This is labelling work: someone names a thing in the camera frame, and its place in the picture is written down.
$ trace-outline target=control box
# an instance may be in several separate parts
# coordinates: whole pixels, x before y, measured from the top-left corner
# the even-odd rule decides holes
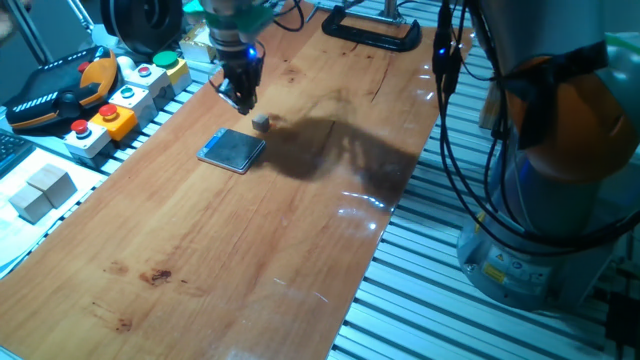
[[[107,129],[98,124],[77,120],[64,138],[64,145],[73,159],[86,167],[100,169],[116,152]]]
[[[101,107],[90,122],[107,128],[109,136],[115,141],[122,140],[131,130],[138,127],[133,110],[113,104]]]
[[[162,110],[176,96],[165,69],[142,64],[125,79],[127,85],[148,90],[156,109]]]
[[[136,114],[140,129],[144,129],[151,120],[158,116],[158,109],[148,90],[137,86],[125,85],[109,99],[113,105],[132,110]]]
[[[167,71],[176,95],[191,85],[191,74],[189,73],[187,62],[178,58],[175,52],[163,51],[153,57],[153,63]]]

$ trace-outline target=yellow sticker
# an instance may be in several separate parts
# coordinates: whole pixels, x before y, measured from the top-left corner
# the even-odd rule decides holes
[[[484,211],[480,212],[480,214],[478,214],[478,220],[480,220],[480,222],[484,222],[485,216],[487,216],[487,214],[485,214]],[[479,231],[480,225],[476,224],[475,233],[477,234]]]
[[[496,269],[493,265],[489,263],[484,264],[484,268],[482,271],[487,274],[488,277],[502,284],[504,282],[504,272]]]

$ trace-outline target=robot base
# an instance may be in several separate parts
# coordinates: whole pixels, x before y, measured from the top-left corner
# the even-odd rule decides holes
[[[520,244],[517,248],[553,251],[524,244],[488,217],[483,222],[506,243]],[[458,239],[458,261],[469,281],[501,304],[528,311],[569,310],[589,294],[609,263],[614,246],[615,242],[573,255],[532,257],[502,247],[470,219]]]

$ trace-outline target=wooden tabletop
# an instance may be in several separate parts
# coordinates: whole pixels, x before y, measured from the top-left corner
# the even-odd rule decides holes
[[[324,35],[325,17],[261,36],[251,115],[276,127],[260,162],[237,175],[196,159],[220,127],[258,136],[203,87],[0,281],[0,345],[29,360],[326,356],[437,106],[432,29],[395,54]]]

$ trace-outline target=warning label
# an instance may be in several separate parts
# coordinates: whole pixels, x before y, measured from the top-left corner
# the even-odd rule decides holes
[[[489,264],[488,262],[484,264],[484,268],[482,269],[482,271],[491,279],[499,282],[500,284],[502,284],[504,282],[504,272],[496,269],[493,265]]]

